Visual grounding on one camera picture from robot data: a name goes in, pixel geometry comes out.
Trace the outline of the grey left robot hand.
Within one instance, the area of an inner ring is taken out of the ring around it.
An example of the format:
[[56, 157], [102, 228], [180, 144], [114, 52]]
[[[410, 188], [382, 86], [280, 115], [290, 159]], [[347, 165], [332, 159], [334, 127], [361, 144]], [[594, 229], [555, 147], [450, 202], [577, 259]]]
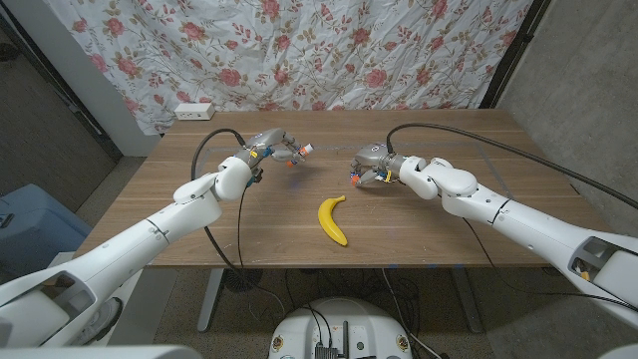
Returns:
[[279, 163], [301, 162], [312, 149], [307, 150], [296, 139], [280, 128], [270, 129], [250, 138], [242, 149], [235, 154], [236, 158], [243, 160], [252, 169], [263, 159], [272, 158]]

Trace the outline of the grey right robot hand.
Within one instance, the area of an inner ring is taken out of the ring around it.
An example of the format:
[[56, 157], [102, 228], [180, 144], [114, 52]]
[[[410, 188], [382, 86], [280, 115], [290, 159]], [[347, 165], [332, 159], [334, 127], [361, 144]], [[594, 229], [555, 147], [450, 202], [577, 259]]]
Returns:
[[404, 157], [390, 153], [384, 144], [368, 145], [351, 161], [351, 183], [354, 186], [362, 186], [373, 180], [399, 180], [400, 168], [404, 161]]

